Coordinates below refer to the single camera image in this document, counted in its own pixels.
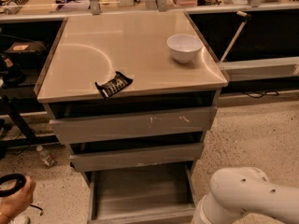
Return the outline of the person's hand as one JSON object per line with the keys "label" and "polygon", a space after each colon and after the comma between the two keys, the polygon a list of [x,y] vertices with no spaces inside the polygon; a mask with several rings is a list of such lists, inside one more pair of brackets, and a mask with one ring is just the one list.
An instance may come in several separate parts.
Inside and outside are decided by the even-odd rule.
{"label": "person's hand", "polygon": [[13,195],[2,199],[0,204],[0,224],[8,224],[26,210],[33,202],[36,182],[26,177],[25,185]]}

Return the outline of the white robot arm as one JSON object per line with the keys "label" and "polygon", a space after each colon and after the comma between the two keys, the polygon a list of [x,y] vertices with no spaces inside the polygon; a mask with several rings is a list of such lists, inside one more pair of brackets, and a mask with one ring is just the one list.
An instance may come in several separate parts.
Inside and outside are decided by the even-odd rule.
{"label": "white robot arm", "polygon": [[299,224],[299,188],[271,183],[258,168],[222,168],[210,178],[192,224],[233,224],[249,213]]}

